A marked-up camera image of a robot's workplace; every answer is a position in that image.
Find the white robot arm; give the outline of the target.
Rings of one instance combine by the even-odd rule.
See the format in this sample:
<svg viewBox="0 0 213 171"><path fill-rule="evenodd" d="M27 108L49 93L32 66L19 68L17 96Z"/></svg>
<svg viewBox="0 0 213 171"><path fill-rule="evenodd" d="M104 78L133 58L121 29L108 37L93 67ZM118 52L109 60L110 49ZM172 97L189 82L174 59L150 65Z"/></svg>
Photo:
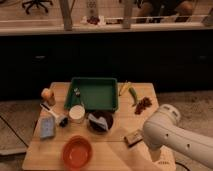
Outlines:
<svg viewBox="0 0 213 171"><path fill-rule="evenodd" d="M165 145L213 169L213 138L180 128L180 119L174 106L159 106L143 124L145 144L153 151Z"/></svg>

